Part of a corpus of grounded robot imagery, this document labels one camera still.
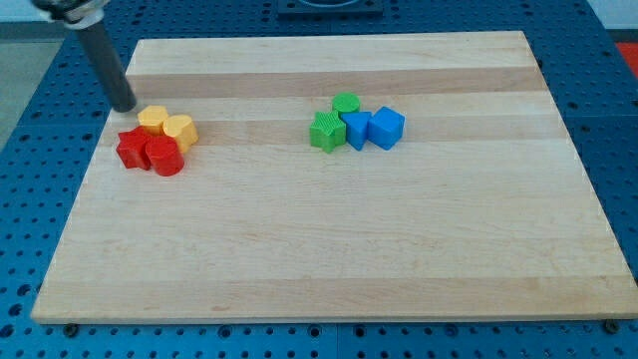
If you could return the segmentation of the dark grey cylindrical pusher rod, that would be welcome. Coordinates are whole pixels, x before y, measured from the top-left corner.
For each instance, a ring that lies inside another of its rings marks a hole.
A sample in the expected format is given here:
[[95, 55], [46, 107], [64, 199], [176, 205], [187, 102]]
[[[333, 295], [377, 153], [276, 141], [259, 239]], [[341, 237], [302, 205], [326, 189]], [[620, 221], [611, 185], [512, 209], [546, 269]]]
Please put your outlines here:
[[133, 110], [137, 105], [137, 98], [104, 22], [99, 21], [76, 30], [76, 35], [112, 109], [118, 113]]

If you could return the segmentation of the silver rod mount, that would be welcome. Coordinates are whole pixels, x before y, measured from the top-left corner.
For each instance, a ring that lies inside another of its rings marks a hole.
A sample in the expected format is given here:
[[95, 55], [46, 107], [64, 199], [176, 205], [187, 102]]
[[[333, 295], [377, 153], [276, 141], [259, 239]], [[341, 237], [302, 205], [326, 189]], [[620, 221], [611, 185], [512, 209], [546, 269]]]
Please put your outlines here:
[[31, 0], [47, 22], [62, 23], [70, 30], [84, 30], [104, 19], [110, 0]]

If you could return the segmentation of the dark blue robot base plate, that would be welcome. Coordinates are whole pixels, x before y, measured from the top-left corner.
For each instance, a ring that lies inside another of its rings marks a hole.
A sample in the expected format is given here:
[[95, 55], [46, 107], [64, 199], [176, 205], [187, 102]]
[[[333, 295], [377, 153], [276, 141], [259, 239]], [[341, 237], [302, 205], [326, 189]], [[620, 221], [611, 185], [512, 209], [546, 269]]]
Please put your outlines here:
[[275, 0], [279, 18], [298, 16], [380, 15], [383, 0]]

